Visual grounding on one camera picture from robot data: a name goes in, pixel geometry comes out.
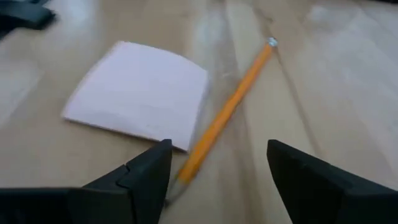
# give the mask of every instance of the yellow pencil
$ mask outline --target yellow pencil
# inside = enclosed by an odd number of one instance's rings
[[[265,62],[270,58],[272,48],[276,47],[277,41],[274,38],[269,38],[268,43],[264,46],[260,54],[255,59],[252,67],[248,70],[235,93],[224,105],[224,108],[220,111],[217,117],[210,124],[210,127],[203,134],[202,138],[193,148],[192,153],[188,160],[184,163],[180,169],[177,179],[171,186],[167,201],[174,200],[182,191],[188,186],[191,180],[195,177],[202,162],[205,160],[206,155],[209,153],[211,146],[216,141],[216,138],[225,127],[229,118],[233,114],[235,107],[242,100],[243,96],[249,90],[250,86],[256,80],[256,77],[260,73]]]

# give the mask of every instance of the white paper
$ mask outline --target white paper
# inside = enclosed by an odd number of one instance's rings
[[[171,52],[118,42],[81,81],[63,117],[189,149],[207,72]]]

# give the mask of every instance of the wooden surface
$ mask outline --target wooden surface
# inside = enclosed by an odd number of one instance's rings
[[[0,42],[0,187],[81,186],[152,142],[60,119],[118,40],[211,74],[197,136],[260,51],[277,52],[160,223],[291,223],[272,182],[278,139],[398,189],[398,7],[353,0],[53,0],[59,20]],[[176,153],[172,173],[186,159]]]

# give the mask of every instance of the wood grain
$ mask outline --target wood grain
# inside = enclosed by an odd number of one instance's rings
[[[0,43],[0,187],[81,186],[153,142],[60,119],[118,40],[211,75],[196,139],[264,45],[279,47],[161,223],[291,223],[268,139],[398,190],[398,7],[365,0],[52,0],[59,20]],[[186,155],[174,155],[175,174]]]

